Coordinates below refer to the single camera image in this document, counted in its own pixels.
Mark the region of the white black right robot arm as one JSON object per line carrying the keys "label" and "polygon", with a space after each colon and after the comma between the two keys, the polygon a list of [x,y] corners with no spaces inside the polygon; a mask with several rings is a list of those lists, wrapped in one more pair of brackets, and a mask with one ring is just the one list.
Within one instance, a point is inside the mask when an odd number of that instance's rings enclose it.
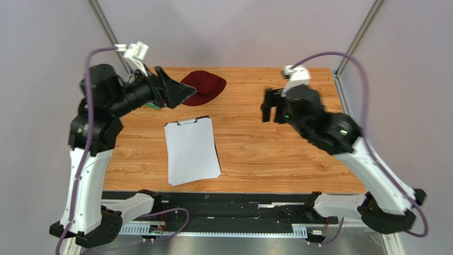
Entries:
{"label": "white black right robot arm", "polygon": [[308,143],[325,151],[345,166],[366,187],[357,195],[313,192],[305,206],[318,215],[361,220],[381,234],[408,232],[415,223],[413,212],[423,204],[426,193],[406,185],[366,144],[361,127],[347,114],[325,110],[319,93],[309,86],[305,67],[286,66],[287,80],[281,89],[266,89],[261,104],[263,122],[287,123]]}

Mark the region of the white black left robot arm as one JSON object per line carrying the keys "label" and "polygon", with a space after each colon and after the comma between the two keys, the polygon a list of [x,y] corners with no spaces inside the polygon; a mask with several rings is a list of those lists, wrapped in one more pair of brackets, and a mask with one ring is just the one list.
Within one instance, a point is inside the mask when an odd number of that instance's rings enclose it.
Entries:
{"label": "white black left robot arm", "polygon": [[197,90],[171,79],[160,66],[154,72],[136,70],[129,83],[108,64],[92,66],[88,74],[80,81],[84,97],[70,124],[68,199],[62,218],[49,232],[91,249],[111,243],[125,224],[162,208],[161,195],[149,190],[114,205],[101,204],[106,170],[123,130],[121,118],[150,102],[176,108]]}

